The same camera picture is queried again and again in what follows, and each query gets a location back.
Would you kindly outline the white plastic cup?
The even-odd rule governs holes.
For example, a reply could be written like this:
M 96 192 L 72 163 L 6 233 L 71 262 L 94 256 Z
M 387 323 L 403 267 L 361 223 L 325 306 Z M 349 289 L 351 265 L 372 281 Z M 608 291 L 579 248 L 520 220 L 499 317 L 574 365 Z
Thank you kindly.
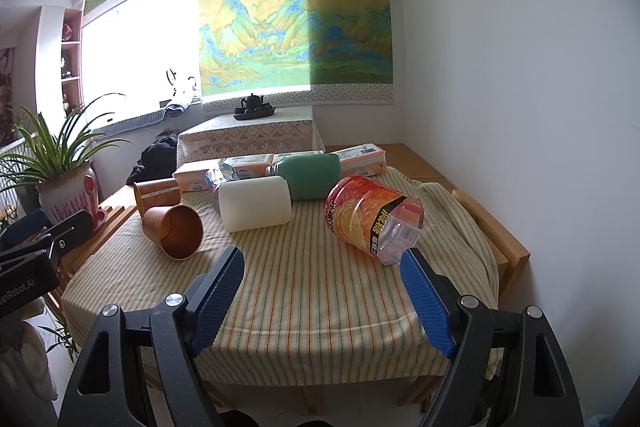
M 223 183 L 217 198 L 222 224 L 229 233 L 285 225 L 292 217 L 288 184 L 280 176 Z

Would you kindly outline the orange patterned paper cup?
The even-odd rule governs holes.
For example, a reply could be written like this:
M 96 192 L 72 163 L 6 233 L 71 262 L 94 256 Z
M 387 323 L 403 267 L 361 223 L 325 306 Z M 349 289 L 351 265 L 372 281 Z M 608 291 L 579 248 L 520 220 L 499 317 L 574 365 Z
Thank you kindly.
M 158 206 L 145 211 L 145 236 L 172 260 L 191 258 L 200 248 L 204 227 L 200 215 L 187 205 Z

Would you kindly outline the orange banded paper cup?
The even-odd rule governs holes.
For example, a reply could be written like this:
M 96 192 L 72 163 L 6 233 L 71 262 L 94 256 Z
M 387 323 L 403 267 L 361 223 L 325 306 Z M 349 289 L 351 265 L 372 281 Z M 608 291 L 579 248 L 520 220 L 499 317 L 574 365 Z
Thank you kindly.
M 150 208 L 180 204 L 181 192 L 174 178 L 166 178 L 135 183 L 134 198 L 143 217 Z

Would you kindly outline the potted spider plant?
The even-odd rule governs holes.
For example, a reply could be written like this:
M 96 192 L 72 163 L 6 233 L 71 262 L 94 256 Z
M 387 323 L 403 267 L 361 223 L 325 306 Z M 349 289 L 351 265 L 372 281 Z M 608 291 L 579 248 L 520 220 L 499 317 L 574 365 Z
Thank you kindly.
M 52 225 L 79 210 L 87 210 L 93 221 L 99 220 L 98 181 L 91 161 L 97 153 L 124 140 L 93 128 L 97 120 L 107 116 L 87 118 L 94 104 L 91 101 L 72 109 L 57 132 L 49 128 L 41 113 L 23 106 L 14 130 L 25 150 L 1 154 L 1 190 L 35 187 L 40 207 Z

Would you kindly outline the striped yellow tablecloth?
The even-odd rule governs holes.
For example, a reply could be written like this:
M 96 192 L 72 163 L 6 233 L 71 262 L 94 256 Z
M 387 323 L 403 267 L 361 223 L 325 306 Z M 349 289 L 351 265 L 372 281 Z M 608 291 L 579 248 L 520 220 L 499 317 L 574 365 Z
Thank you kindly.
M 212 347 L 196 360 L 219 384 L 311 386 L 439 375 L 447 360 L 431 347 L 396 267 L 340 241 L 322 202 L 296 202 L 280 227 L 228 233 L 205 192 L 184 196 L 204 225 L 196 255 L 175 261 L 131 217 L 72 277 L 63 294 L 68 328 L 83 343 L 109 303 L 151 308 L 182 293 L 221 251 L 243 251 L 242 284 Z

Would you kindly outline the orange drink label plastic jar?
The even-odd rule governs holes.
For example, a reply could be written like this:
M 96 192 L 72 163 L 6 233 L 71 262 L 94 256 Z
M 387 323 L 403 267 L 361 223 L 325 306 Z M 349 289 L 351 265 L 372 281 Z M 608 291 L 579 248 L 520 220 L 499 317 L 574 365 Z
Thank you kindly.
M 345 243 L 382 265 L 397 265 L 418 243 L 425 213 L 416 196 L 364 176 L 346 176 L 326 198 L 324 219 Z

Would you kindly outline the tissue pack left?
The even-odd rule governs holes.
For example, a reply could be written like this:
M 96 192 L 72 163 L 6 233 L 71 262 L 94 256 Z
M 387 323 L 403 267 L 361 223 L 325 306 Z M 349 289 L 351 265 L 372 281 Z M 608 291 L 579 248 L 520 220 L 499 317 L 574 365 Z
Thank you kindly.
M 176 171 L 172 176 L 181 193 L 209 191 L 220 181 L 224 181 L 220 171 L 214 168 Z

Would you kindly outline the black bag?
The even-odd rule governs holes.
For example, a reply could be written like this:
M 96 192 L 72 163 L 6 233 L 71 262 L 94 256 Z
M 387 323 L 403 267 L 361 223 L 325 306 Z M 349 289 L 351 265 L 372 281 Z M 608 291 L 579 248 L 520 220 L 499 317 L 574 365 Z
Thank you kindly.
M 158 136 L 143 150 L 137 164 L 127 178 L 127 185 L 168 179 L 177 169 L 177 137 L 174 134 Z

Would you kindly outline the green insulated bottle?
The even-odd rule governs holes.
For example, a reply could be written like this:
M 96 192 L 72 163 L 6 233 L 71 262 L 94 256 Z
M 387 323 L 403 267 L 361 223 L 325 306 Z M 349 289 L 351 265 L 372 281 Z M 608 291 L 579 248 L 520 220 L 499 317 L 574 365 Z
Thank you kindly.
M 292 200 L 326 199 L 342 176 L 334 154 L 288 156 L 276 161 L 271 173 L 285 179 Z

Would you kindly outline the lace covered side table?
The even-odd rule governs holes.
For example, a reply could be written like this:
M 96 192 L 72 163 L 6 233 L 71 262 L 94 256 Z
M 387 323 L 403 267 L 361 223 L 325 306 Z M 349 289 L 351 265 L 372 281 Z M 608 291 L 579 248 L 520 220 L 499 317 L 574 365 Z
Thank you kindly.
M 304 150 L 324 150 L 312 107 L 280 107 L 269 117 L 236 120 L 222 115 L 181 132 L 177 166 L 205 159 Z

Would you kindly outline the tissue pack right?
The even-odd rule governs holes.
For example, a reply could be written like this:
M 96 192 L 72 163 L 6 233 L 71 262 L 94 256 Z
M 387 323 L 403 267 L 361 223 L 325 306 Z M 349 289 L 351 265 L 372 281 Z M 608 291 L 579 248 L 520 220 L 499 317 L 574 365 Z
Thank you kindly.
M 386 171 L 386 153 L 373 144 L 361 144 L 334 150 L 341 166 L 342 176 L 378 176 Z

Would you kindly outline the black teapot on tray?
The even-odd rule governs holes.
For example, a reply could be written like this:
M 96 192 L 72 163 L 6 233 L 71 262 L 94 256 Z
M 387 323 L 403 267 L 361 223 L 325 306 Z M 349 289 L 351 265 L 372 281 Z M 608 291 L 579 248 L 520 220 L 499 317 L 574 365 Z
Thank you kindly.
M 235 107 L 233 117 L 239 121 L 270 117 L 276 109 L 266 102 L 262 95 L 250 94 L 241 98 L 240 106 Z

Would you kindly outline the landscape painting roller blind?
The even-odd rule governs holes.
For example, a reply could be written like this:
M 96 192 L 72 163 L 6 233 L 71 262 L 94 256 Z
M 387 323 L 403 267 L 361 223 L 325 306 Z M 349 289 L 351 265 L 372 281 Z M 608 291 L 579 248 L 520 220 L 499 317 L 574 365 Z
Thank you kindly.
M 206 101 L 390 103 L 390 0 L 198 0 Z

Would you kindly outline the white wall shelf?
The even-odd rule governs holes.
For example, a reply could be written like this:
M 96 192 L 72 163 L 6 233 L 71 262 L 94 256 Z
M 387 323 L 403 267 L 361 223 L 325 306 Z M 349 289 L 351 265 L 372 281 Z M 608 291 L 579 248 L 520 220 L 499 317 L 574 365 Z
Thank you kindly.
M 60 129 L 70 111 L 82 104 L 82 9 L 43 5 L 36 40 L 36 111 Z

